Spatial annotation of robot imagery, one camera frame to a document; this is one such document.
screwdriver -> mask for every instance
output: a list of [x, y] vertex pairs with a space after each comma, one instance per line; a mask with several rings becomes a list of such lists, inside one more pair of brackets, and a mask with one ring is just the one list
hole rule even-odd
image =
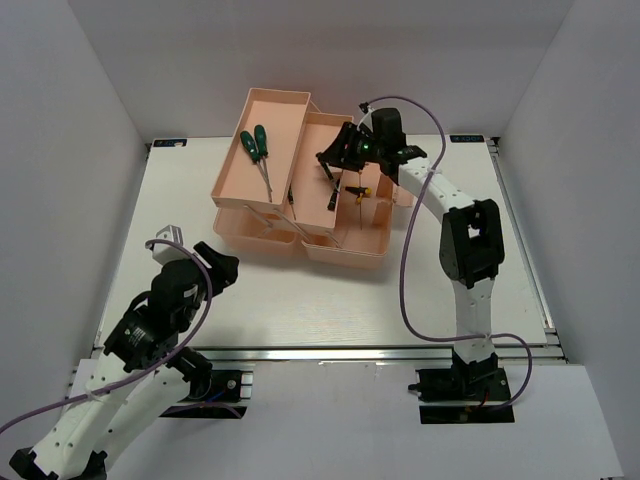
[[356, 196], [356, 205], [360, 206], [360, 230], [362, 230], [362, 199], [371, 195], [371, 189], [369, 187], [344, 187], [345, 191], [353, 193]]
[[291, 212], [293, 213], [293, 219], [298, 220], [296, 218], [296, 211], [293, 209], [293, 192], [291, 191], [291, 185], [289, 185], [289, 192], [287, 193], [287, 199], [289, 200], [289, 205], [291, 205]]
[[267, 177], [269, 190], [271, 190], [271, 180], [269, 180], [269, 170], [267, 169], [267, 157], [269, 156], [269, 151], [267, 150], [267, 131], [262, 125], [258, 124], [253, 128], [253, 136], [255, 137], [256, 143], [258, 144], [258, 154], [262, 159], [264, 174]]
[[251, 161], [253, 162], [253, 164], [258, 167], [258, 170], [260, 170], [260, 175], [262, 175], [262, 179], [264, 180], [264, 183], [267, 186], [269, 203], [273, 202], [273, 199], [271, 198], [271, 185], [269, 185], [269, 180], [267, 179], [265, 172], [262, 170], [262, 165], [260, 164], [260, 153], [258, 152], [256, 143], [254, 142], [253, 137], [249, 132], [247, 132], [246, 130], [243, 130], [242, 132], [240, 132], [240, 141], [242, 142], [242, 146], [244, 147], [246, 152], [249, 154], [249, 158], [251, 158]]

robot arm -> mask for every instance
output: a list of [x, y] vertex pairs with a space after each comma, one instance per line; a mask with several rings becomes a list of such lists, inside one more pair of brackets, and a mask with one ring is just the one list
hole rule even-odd
[[[382, 108], [372, 114], [373, 130], [345, 122], [335, 141], [317, 155], [321, 164], [360, 171], [377, 163], [381, 172], [419, 197], [432, 166], [426, 153], [406, 144], [400, 113]], [[442, 225], [440, 264], [453, 284], [457, 337], [452, 383], [462, 397], [477, 397], [498, 370], [491, 335], [491, 292], [504, 261], [500, 213], [493, 200], [478, 201], [433, 172], [422, 203]]]
[[[398, 168], [398, 184], [418, 197], [431, 168], [426, 158], [409, 160]], [[495, 357], [488, 337], [491, 292], [498, 265], [504, 259], [498, 207], [491, 200], [473, 200], [438, 172], [434, 172], [422, 203], [443, 226], [440, 263], [453, 284], [456, 336], [487, 337], [458, 340], [454, 352], [466, 365], [481, 364]]]
[[[181, 244], [176, 227], [157, 235]], [[221, 255], [200, 242], [194, 249], [209, 264], [212, 294], [220, 294], [238, 276], [238, 259]], [[164, 245], [153, 257], [163, 265], [151, 290], [138, 295], [105, 341], [86, 391], [127, 380], [152, 367], [178, 344], [207, 295], [202, 272], [193, 261]], [[69, 407], [53, 429], [32, 448], [18, 450], [11, 467], [26, 480], [103, 480], [122, 451], [160, 414], [193, 392], [213, 386], [211, 363], [189, 347], [150, 373], [153, 378], [128, 399], [148, 377]]]

white wall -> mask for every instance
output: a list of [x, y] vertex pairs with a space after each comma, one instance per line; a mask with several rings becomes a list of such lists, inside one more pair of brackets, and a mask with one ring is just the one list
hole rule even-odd
[[640, 479], [640, 3], [577, 0], [502, 140], [569, 357]]
[[[70, 0], [143, 138], [231, 135], [250, 87], [402, 93], [502, 133], [572, 0]], [[403, 111], [408, 133], [431, 129]]]
[[[145, 151], [66, 2], [3, 0], [0, 45], [4, 424], [60, 400], [90, 352]], [[54, 418], [3, 435], [0, 472]]]

purple cable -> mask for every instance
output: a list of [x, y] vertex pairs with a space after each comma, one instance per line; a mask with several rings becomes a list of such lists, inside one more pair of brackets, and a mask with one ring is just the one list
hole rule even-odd
[[[196, 323], [195, 327], [193, 327], [191, 332], [187, 334], [187, 336], [182, 341], [182, 343], [180, 343], [176, 348], [174, 348], [171, 351], [171, 353], [169, 353], [166, 357], [162, 358], [161, 360], [158, 360], [155, 364], [153, 364], [151, 367], [147, 368], [142, 372], [131, 375], [130, 377], [124, 380], [121, 380], [119, 382], [111, 383], [106, 387], [102, 387], [97, 390], [94, 390], [93, 392], [91, 392], [92, 395], [103, 395], [111, 392], [112, 390], [116, 390], [118, 388], [122, 388], [126, 385], [129, 385], [133, 382], [136, 382], [141, 378], [152, 373], [155, 369], [161, 367], [162, 365], [170, 361], [173, 357], [175, 357], [178, 354], [178, 352], [180, 352], [180, 350], [182, 350], [185, 346], [187, 346], [187, 344], [191, 341], [191, 339], [193, 339], [195, 334], [198, 333], [198, 330], [200, 330], [200, 327], [202, 327], [202, 325], [204, 324], [204, 321], [207, 318], [207, 315], [209, 314], [209, 310], [211, 309], [211, 299], [213, 298], [213, 285], [211, 284], [211, 279], [209, 278], [209, 274], [207, 273], [207, 268], [203, 265], [203, 263], [200, 261], [198, 257], [196, 257], [193, 253], [191, 253], [189, 250], [187, 250], [185, 247], [183, 247], [178, 243], [172, 242], [170, 240], [161, 239], [161, 238], [155, 238], [153, 240], [147, 240], [145, 242], [145, 247], [150, 247], [155, 244], [165, 244], [179, 250], [180, 252], [184, 253], [189, 259], [191, 259], [196, 264], [196, 266], [200, 269], [200, 272], [202, 272], [202, 275], [204, 276], [205, 282], [207, 284], [207, 303], [205, 304], [202, 315], [200, 315], [200, 318], [198, 319], [198, 322]], [[59, 402], [52, 403], [45, 407], [41, 407], [31, 412], [20, 415], [19, 417], [16, 417], [13, 420], [10, 420], [9, 422], [2, 425], [2, 427], [0, 427], [0, 435], [2, 435], [11, 427], [13, 427], [14, 425], [24, 420], [35, 417], [45, 412], [49, 412], [51, 410], [55, 410], [57, 408], [64, 407], [66, 405], [70, 405], [72, 403], [84, 402], [88, 398], [89, 396], [86, 393], [83, 393], [82, 395], [76, 395], [75, 397], [71, 397], [66, 400], [61, 400]], [[0, 480], [8, 480], [8, 479], [0, 475]]]
[[219, 393], [217, 393], [216, 395], [214, 395], [213, 397], [209, 398], [208, 400], [205, 400], [204, 402], [192, 403], [190, 405], [181, 405], [179, 407], [168, 408], [167, 410], [165, 410], [163, 415], [172, 414], [172, 413], [178, 413], [178, 412], [184, 412], [184, 411], [187, 411], [187, 410], [193, 410], [194, 408], [213, 407], [213, 408], [224, 408], [225, 410], [230, 411], [237, 418], [242, 418], [242, 415], [240, 415], [235, 408], [233, 408], [230, 405], [227, 405], [226, 403], [223, 403], [223, 402], [216, 402], [216, 400], [218, 398], [220, 398], [222, 395], [224, 395], [225, 392], [226, 392], [226, 389], [222, 390]]
[[[429, 171], [429, 174], [427, 175], [424, 185], [420, 190], [420, 195], [418, 195], [416, 206], [413, 209], [413, 212], [411, 212], [411, 219], [409, 220], [409, 226], [407, 227], [407, 235], [404, 238], [404, 246], [402, 247], [402, 258], [400, 260], [400, 284], [399, 284], [400, 313], [402, 314], [402, 320], [404, 321], [404, 324], [407, 327], [407, 330], [409, 330], [409, 332], [411, 332], [412, 335], [414, 335], [415, 337], [421, 340], [425, 340], [427, 342], [450, 343], [450, 342], [455, 342], [460, 340], [484, 339], [485, 336], [480, 334], [460, 335], [457, 337], [429, 337], [427, 335], [424, 335], [418, 332], [415, 328], [413, 328], [413, 325], [411, 325], [411, 322], [409, 321], [409, 316], [407, 314], [407, 307], [405, 303], [405, 272], [407, 270], [407, 257], [409, 255], [409, 244], [411, 242], [411, 235], [413, 234], [413, 228], [416, 224], [416, 218], [418, 217], [418, 210], [420, 209], [420, 206], [422, 205], [422, 200], [424, 199], [424, 196], [427, 193], [427, 187], [429, 186], [429, 182], [431, 182], [431, 179], [433, 178], [435, 171], [438, 169], [438, 166], [440, 165], [440, 162], [442, 162], [442, 159], [444, 158], [444, 154], [447, 151], [447, 139], [445, 137], [442, 124], [436, 118], [433, 112], [431, 112], [431, 110], [429, 110], [424, 105], [416, 102], [415, 100], [411, 100], [410, 98], [403, 97], [401, 95], [385, 95], [383, 97], [378, 97], [378, 98], [374, 98], [373, 100], [369, 100], [367, 103], [371, 104], [374, 102], [378, 102], [380, 100], [389, 100], [389, 99], [403, 100], [405, 102], [411, 103], [412, 105], [415, 105], [416, 107], [424, 111], [427, 115], [429, 115], [429, 117], [431, 117], [433, 122], [436, 124], [436, 127], [438, 128], [438, 133], [440, 134], [440, 140], [442, 142], [442, 149], [440, 150], [440, 154], [438, 155], [438, 158], [436, 158], [436, 161], [431, 166], [431, 170]], [[496, 333], [494, 335], [491, 335], [491, 338], [513, 338], [514, 340], [517, 340], [519, 343], [521, 343], [527, 352], [528, 369], [527, 369], [527, 375], [524, 379], [524, 382], [522, 382], [522, 386], [520, 387], [520, 390], [518, 390], [516, 394], [513, 395], [509, 400], [507, 400], [506, 402], [496, 407], [493, 407], [494, 409], [500, 409], [500, 408], [508, 407], [513, 402], [515, 402], [518, 398], [520, 398], [520, 396], [523, 394], [523, 392], [527, 388], [527, 385], [529, 385], [529, 380], [531, 379], [531, 373], [533, 371], [533, 354], [531, 352], [531, 348], [529, 347], [529, 345], [527, 345], [527, 342], [525, 342], [523, 338], [513, 333]]]

